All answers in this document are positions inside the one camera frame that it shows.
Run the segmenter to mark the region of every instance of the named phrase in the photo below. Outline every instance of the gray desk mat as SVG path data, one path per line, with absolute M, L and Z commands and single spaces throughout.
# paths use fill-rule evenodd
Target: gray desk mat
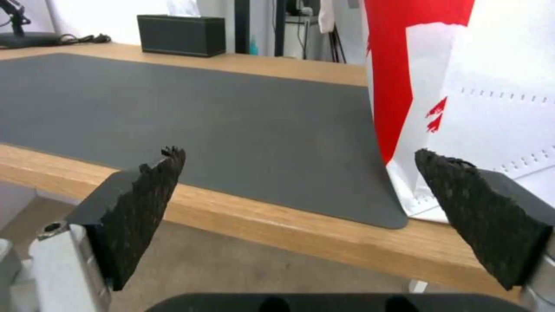
M 180 182 L 402 228 L 364 87 L 72 54 L 0 62 L 0 142 L 115 168 L 185 148 Z

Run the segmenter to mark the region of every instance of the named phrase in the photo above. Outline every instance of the black tissue box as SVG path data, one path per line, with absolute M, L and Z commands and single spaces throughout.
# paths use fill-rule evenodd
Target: black tissue box
M 225 53 L 225 19 L 137 15 L 143 52 L 211 57 Z

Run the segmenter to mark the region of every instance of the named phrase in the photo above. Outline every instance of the screw hole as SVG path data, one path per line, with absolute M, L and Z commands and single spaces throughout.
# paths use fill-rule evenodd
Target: screw hole
M 60 222 L 50 223 L 46 227 L 44 227 L 44 231 L 49 233 L 49 232 L 52 232 L 52 231 L 55 231 L 55 230 L 59 229 L 61 226 L 62 225 L 60 224 Z

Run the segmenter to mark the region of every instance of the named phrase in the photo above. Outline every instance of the red and white bag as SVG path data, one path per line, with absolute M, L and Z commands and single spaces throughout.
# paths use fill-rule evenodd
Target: red and white bag
M 405 212 L 445 222 L 414 152 L 505 173 L 555 206 L 555 1 L 361 0 L 380 151 Z

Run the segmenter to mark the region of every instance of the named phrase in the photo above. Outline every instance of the wooden table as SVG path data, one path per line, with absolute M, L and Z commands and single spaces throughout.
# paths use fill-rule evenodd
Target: wooden table
M 121 44 L 0 50 L 0 59 L 62 52 L 366 85 L 362 66 L 241 54 L 213 58 L 167 56 L 142 53 L 140 47 Z M 112 168 L 0 144 L 0 179 L 47 192 L 83 199 L 112 172 Z M 462 291 L 516 299 L 517 290 L 505 292 L 456 231 L 444 224 L 410 220 L 404 229 L 387 230 L 182 184 L 177 186 L 164 219 Z

